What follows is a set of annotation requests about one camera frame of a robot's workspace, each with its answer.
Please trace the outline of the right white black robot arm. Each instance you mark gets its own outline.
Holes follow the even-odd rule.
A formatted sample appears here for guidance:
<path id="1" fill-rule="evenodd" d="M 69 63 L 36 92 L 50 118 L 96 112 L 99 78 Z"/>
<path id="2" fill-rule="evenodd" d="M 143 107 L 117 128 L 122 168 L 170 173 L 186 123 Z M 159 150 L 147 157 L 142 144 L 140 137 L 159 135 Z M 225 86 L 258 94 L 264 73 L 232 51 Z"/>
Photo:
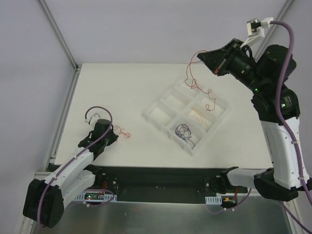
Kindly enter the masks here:
<path id="1" fill-rule="evenodd" d="M 262 197 L 290 201 L 304 189 L 312 188 L 312 179 L 298 159 L 298 97 L 279 76 L 288 49 L 273 44 L 259 60 L 251 48 L 238 39 L 220 49 L 198 53 L 198 59 L 217 76 L 230 74 L 253 93 L 252 105 L 258 114 L 272 166 L 267 169 L 230 167 L 210 182 L 217 193 L 225 194 L 236 187 L 256 189 Z"/>

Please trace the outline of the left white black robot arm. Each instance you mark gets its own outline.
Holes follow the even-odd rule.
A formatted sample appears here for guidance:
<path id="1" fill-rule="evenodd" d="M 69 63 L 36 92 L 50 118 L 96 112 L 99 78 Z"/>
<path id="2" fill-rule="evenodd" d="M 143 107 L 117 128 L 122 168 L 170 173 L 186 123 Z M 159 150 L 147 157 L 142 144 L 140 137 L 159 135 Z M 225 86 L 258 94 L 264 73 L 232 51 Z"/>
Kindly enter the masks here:
<path id="1" fill-rule="evenodd" d="M 87 188 L 97 190 L 102 186 L 102 172 L 92 163 L 117 138 L 112 122 L 98 119 L 65 163 L 44 179 L 30 182 L 22 214 L 42 226 L 56 226 L 79 194 Z"/>

